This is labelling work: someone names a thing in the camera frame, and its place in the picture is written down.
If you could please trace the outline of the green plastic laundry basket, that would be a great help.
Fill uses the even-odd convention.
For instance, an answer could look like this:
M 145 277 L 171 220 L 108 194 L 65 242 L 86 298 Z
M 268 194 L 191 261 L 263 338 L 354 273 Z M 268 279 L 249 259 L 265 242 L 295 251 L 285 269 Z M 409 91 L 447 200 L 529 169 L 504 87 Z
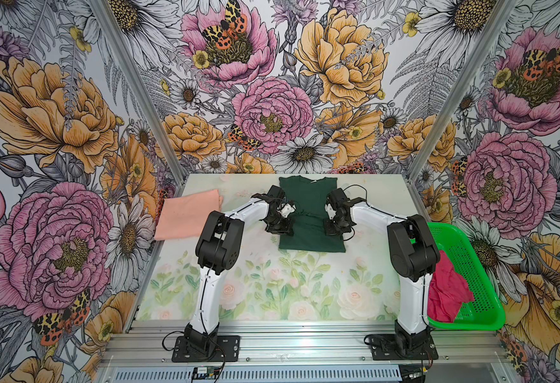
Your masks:
M 447 223 L 428 225 L 439 250 L 446 253 L 454 270 L 462 275 L 474 300 L 464 303 L 453 322 L 429 320 L 429 325 L 443 330 L 492 331 L 505 323 L 505 312 L 497 293 L 468 236 Z

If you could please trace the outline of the dark green t-shirt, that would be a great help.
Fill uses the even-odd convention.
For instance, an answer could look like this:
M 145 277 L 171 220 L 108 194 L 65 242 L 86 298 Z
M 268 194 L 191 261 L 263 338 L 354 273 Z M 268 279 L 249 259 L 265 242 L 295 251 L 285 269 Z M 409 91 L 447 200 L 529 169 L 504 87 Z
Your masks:
M 280 177 L 286 198 L 295 202 L 293 235 L 281 235 L 278 248 L 306 252 L 345 253 L 342 236 L 328 236 L 324 222 L 329 219 L 326 197 L 337 188 L 336 178 L 311 180 L 303 176 Z

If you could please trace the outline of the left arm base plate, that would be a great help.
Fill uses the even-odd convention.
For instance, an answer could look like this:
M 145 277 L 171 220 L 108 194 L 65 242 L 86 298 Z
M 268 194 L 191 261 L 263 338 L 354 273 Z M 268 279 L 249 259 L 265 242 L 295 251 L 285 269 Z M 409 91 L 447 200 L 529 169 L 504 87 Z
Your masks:
M 208 356 L 196 350 L 184 336 L 180 336 L 176 339 L 171 361 L 174 363 L 237 362 L 240 343 L 241 338 L 238 335 L 221 335 L 216 339 L 216 345 L 211 346 L 212 354 Z

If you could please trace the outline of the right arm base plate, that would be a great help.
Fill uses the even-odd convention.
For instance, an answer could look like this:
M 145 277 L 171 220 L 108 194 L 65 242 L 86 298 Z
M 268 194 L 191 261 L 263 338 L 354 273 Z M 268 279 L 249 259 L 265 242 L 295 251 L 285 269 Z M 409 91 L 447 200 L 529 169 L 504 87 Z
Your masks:
M 404 354 L 400 353 L 394 334 L 369 334 L 364 337 L 364 343 L 369 347 L 374 361 L 432 362 L 439 359 L 436 345 L 431 336 L 428 336 L 422 345 L 406 351 Z

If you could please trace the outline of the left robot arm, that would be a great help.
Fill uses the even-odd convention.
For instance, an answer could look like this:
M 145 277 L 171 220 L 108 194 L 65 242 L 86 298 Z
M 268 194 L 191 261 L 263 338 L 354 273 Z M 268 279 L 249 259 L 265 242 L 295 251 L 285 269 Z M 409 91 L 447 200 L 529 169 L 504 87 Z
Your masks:
M 256 193 L 246 204 L 228 212 L 211 212 L 195 246 L 200 266 L 200 290 L 195 311 L 184 329 L 184 339 L 198 354 L 209 358 L 220 349 L 219 308 L 227 272 L 235 266 L 248 225 L 262 221 L 272 235 L 291 236 L 295 202 L 276 185 Z

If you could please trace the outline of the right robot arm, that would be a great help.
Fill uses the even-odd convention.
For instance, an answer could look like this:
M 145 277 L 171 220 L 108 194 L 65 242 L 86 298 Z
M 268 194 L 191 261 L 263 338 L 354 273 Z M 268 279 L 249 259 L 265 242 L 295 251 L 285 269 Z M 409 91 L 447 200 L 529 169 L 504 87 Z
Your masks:
M 328 236 L 342 236 L 361 224 L 386 234 L 393 269 L 400 280 L 400 309 L 393 334 L 364 338 L 376 361 L 438 359 L 428 320 L 428 292 L 441 260 L 426 219 L 421 215 L 398 215 L 370 205 L 362 197 L 350 199 L 337 188 L 326 197 Z

